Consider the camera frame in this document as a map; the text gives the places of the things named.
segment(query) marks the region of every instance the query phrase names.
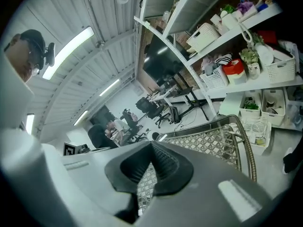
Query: floor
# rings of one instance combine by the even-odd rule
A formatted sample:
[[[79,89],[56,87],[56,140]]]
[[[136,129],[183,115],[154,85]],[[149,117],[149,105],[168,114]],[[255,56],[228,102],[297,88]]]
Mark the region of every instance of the floor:
[[[174,106],[178,108],[179,114],[188,108],[185,104]],[[214,107],[218,111],[220,103],[215,102]],[[212,116],[209,106],[204,105],[203,109],[211,121],[214,117]],[[179,124],[169,124],[168,121],[163,121],[160,125],[160,129],[158,129],[155,121],[156,119],[152,120],[143,117],[139,121],[139,124],[143,126],[140,132],[145,132],[146,129],[150,129],[158,133],[167,133],[207,123],[201,109],[193,109],[183,117],[182,122]],[[282,158],[289,147],[296,147],[301,136],[302,133],[298,131],[272,128],[272,137],[269,147],[262,156],[254,155],[258,184],[265,189],[271,198],[276,197],[282,191],[286,190],[294,178],[295,172],[288,175],[282,173]],[[239,151],[241,156],[245,154],[244,150],[239,149]]]

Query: cap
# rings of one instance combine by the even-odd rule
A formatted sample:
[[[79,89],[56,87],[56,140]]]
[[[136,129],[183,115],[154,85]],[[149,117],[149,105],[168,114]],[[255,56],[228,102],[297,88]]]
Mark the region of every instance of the cap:
[[[27,38],[41,50],[41,61],[39,62],[39,68],[40,70],[44,66],[44,53],[45,53],[45,41],[44,38],[42,37],[42,34],[35,30],[35,29],[29,29],[27,31],[24,31],[21,34],[21,38]]]

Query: black rubber part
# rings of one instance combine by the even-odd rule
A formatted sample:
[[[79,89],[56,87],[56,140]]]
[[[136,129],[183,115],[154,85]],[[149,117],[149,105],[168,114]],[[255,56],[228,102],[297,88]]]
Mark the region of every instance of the black rubber part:
[[[137,185],[150,162],[158,181],[153,196],[175,194],[187,185],[194,173],[189,160],[160,142],[145,141],[141,144],[105,166],[105,174],[116,191],[136,194]]]

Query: corrugated metal ceiling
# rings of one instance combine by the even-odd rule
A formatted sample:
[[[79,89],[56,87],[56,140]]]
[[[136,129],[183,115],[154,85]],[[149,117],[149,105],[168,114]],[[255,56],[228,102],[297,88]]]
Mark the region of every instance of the corrugated metal ceiling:
[[[72,126],[111,81],[132,80],[134,75],[134,15],[138,0],[119,5],[116,0],[27,0],[8,26],[5,41],[27,29],[39,30],[56,54],[79,32],[91,26],[95,35],[79,46],[50,81],[40,75],[28,86],[35,99],[28,112],[35,114],[33,134],[42,142]],[[105,42],[100,49],[98,41]]]

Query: television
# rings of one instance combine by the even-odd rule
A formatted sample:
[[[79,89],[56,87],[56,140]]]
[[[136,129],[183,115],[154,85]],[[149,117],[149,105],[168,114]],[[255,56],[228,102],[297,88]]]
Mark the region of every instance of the television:
[[[172,36],[167,37],[173,44]],[[184,64],[174,54],[167,45],[157,36],[153,36],[151,43],[146,46],[147,55],[145,57],[143,70],[159,85],[162,86],[166,81],[171,79],[176,73],[183,69]],[[176,49],[188,60],[187,51],[176,42]]]

